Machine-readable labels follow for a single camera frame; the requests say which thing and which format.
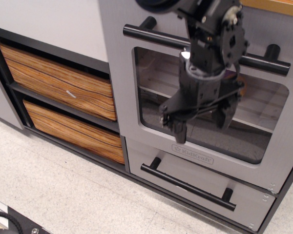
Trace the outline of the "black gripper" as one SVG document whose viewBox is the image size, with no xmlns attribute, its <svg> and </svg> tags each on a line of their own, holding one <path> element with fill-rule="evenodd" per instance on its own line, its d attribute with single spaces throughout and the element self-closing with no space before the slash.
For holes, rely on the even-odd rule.
<svg viewBox="0 0 293 234">
<path fill-rule="evenodd" d="M 190 61 L 190 52 L 179 55 L 179 89 L 159 107 L 160 123 L 173 131 L 177 143 L 185 143 L 186 122 L 212 111 L 219 129 L 227 129 L 240 99 L 238 75 L 225 77 L 226 67 L 206 73 Z"/>
</svg>

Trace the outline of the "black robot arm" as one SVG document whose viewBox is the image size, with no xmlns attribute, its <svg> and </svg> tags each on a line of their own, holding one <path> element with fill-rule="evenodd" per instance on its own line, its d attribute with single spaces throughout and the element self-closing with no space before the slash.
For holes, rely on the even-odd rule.
<svg viewBox="0 0 293 234">
<path fill-rule="evenodd" d="M 190 46 L 179 55 L 179 90 L 160 105 L 161 123 L 178 143 L 185 143 L 187 122 L 211 112 L 216 126 L 226 129 L 235 114 L 243 83 L 227 78 L 226 69 L 239 70 L 248 41 L 237 0 L 140 0 L 157 14 L 175 12 L 184 18 Z"/>
</svg>

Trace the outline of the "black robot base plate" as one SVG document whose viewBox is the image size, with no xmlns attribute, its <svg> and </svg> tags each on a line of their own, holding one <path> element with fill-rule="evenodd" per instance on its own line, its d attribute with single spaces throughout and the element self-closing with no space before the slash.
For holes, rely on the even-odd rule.
<svg viewBox="0 0 293 234">
<path fill-rule="evenodd" d="M 50 234 L 50 232 L 31 219 L 25 217 L 11 207 L 7 207 L 8 214 L 15 218 L 22 227 L 24 234 Z"/>
</svg>

